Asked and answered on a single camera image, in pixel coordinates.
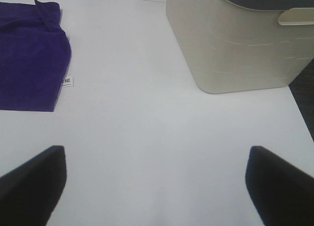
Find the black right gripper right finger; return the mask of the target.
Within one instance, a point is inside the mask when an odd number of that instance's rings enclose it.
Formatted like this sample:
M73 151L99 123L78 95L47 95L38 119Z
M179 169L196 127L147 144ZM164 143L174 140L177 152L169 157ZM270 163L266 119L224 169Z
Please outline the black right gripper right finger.
M245 184L265 226L314 224L314 178L275 153L251 147Z

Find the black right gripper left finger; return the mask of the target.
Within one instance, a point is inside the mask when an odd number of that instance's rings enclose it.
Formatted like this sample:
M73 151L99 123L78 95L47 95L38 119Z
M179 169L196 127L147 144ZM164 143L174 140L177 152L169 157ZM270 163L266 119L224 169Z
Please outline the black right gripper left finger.
M67 180L63 146L51 146L0 178L0 224L45 226Z

